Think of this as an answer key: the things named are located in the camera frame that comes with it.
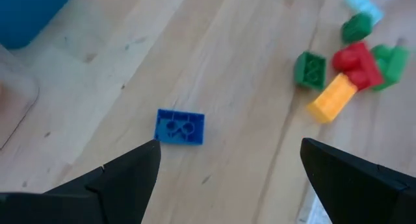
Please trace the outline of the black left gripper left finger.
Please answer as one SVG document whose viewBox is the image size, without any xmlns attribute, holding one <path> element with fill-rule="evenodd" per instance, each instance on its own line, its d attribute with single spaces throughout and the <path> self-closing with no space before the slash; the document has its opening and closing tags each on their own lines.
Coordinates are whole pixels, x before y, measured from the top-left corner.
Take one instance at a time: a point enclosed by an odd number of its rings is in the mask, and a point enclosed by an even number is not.
<svg viewBox="0 0 416 224">
<path fill-rule="evenodd" d="M 161 163 L 157 140 L 44 193 L 1 193 L 2 223 L 141 223 Z"/>
</svg>

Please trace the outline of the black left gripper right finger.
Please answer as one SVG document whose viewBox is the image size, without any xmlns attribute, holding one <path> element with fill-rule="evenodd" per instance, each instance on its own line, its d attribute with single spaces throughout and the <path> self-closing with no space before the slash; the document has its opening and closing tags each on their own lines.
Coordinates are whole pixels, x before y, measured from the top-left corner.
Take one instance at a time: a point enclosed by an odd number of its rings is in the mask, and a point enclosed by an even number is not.
<svg viewBox="0 0 416 224">
<path fill-rule="evenodd" d="M 415 177 L 312 138 L 300 158 L 332 223 L 415 223 Z"/>
</svg>

